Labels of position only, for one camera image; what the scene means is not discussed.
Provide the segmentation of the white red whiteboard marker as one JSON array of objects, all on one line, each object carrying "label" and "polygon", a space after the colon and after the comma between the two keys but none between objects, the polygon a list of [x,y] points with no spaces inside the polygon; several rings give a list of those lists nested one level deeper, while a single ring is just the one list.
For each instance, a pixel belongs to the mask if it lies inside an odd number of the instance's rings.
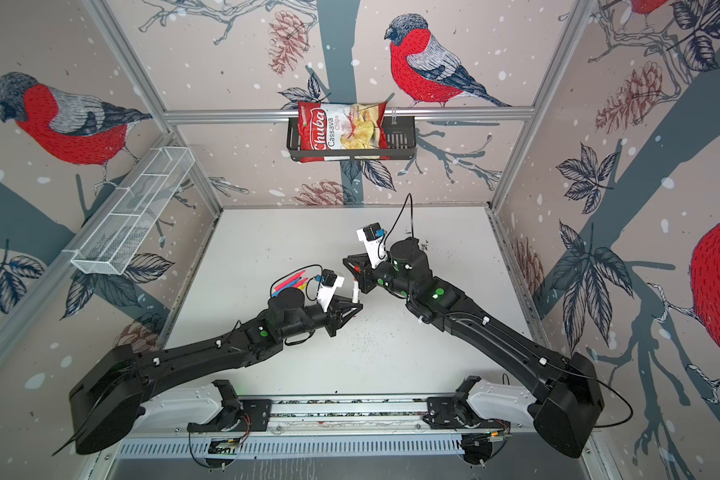
[{"label": "white red whiteboard marker", "polygon": [[360,303],[359,296],[360,296],[359,282],[357,279],[354,279],[353,280],[353,288],[352,288],[352,303],[355,303],[355,304]]}]

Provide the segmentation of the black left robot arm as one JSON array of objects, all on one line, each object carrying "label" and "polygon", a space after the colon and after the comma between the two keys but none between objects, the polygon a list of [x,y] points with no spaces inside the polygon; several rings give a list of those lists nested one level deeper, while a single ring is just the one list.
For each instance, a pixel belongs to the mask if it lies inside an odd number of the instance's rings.
[{"label": "black left robot arm", "polygon": [[110,447],[131,431],[149,399],[216,372],[261,363],[291,337],[321,328],[333,337],[362,309],[343,296],[331,298],[327,307],[306,305],[301,290],[288,288],[269,298],[256,317],[221,335],[141,353],[129,345],[114,347],[70,391],[70,442],[79,455]]}]

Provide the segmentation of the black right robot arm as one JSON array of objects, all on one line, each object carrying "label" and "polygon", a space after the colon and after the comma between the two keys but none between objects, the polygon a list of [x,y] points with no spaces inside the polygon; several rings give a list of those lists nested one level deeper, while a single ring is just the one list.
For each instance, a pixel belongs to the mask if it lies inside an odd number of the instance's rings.
[{"label": "black right robot arm", "polygon": [[467,379],[456,399],[468,418],[531,424],[552,448],[582,454],[605,402],[593,363],[567,357],[519,334],[483,310],[463,290],[434,275],[415,238],[396,242],[379,261],[368,254],[344,258],[361,292],[381,287],[400,296],[417,319],[470,344],[517,379],[523,392]]}]

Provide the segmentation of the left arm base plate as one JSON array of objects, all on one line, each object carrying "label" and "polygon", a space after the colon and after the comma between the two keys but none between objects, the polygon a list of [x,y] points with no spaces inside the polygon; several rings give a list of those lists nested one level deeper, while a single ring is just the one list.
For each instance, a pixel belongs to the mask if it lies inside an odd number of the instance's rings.
[{"label": "left arm base plate", "polygon": [[238,403],[238,406],[223,406],[205,423],[189,423],[187,431],[191,433],[257,433],[267,430],[273,405],[270,399],[242,399]]}]

